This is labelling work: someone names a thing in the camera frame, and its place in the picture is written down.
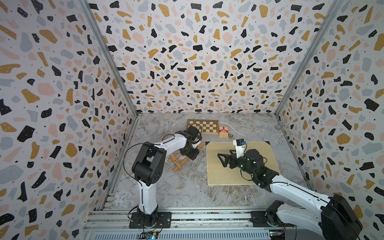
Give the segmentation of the wooden easel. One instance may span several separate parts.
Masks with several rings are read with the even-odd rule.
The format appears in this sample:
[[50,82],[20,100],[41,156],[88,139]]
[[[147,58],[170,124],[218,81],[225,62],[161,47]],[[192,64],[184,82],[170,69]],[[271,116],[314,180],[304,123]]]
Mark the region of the wooden easel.
[[173,172],[177,172],[182,169],[182,167],[190,160],[189,157],[186,157],[182,154],[170,154],[170,158],[168,159],[168,163],[174,163],[175,167],[173,168]]

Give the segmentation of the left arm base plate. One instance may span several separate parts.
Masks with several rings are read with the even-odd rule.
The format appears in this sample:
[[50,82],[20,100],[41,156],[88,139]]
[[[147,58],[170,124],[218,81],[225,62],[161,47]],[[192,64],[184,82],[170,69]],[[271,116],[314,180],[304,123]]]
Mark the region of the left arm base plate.
[[169,229],[171,227],[172,213],[171,212],[158,212],[157,217],[153,217],[148,223],[138,213],[131,215],[131,221],[129,224],[130,229]]

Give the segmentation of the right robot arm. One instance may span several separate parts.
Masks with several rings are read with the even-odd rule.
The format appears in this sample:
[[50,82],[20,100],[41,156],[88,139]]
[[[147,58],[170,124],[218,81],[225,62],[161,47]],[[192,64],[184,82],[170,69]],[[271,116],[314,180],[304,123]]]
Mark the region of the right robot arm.
[[251,149],[237,154],[218,154],[223,167],[238,168],[251,176],[251,181],[261,189],[280,195],[296,204],[274,201],[265,217],[271,226],[292,224],[312,231],[326,240],[358,240],[363,225],[348,201],[335,194],[328,196],[293,183],[265,164],[267,158]]

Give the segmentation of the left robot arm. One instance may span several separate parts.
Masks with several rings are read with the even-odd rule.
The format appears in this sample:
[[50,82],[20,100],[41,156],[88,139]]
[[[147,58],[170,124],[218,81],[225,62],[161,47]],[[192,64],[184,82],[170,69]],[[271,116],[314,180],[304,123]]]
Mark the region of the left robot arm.
[[181,155],[195,160],[199,154],[198,145],[201,140],[200,131],[196,127],[190,126],[184,131],[177,131],[159,143],[145,142],[142,144],[133,163],[132,172],[139,185],[138,216],[144,225],[151,227],[157,222],[156,184],[162,176],[166,158],[179,151]]

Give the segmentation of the light wooden board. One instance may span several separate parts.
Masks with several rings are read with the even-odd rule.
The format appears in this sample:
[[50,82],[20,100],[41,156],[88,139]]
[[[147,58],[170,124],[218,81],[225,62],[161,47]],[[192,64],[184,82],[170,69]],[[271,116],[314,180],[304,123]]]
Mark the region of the light wooden board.
[[[207,175],[209,186],[234,186],[234,185],[254,185],[251,175],[241,172],[239,168],[230,169],[223,167],[218,154],[229,154],[234,150],[232,142],[206,142],[207,153]],[[248,142],[247,149],[257,150],[265,160],[267,168],[281,173],[274,153],[269,142]]]

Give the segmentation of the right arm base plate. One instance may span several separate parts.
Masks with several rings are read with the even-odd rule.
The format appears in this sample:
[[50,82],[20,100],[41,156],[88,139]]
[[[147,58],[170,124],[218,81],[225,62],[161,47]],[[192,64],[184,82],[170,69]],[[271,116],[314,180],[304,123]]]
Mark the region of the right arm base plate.
[[283,227],[288,227],[288,228],[294,228],[295,226],[292,224],[284,224],[284,223],[279,223],[279,224],[270,224],[268,222],[267,218],[267,212],[266,211],[251,211],[251,218],[250,222],[253,224],[253,226],[256,227],[270,227],[270,228],[283,228]]

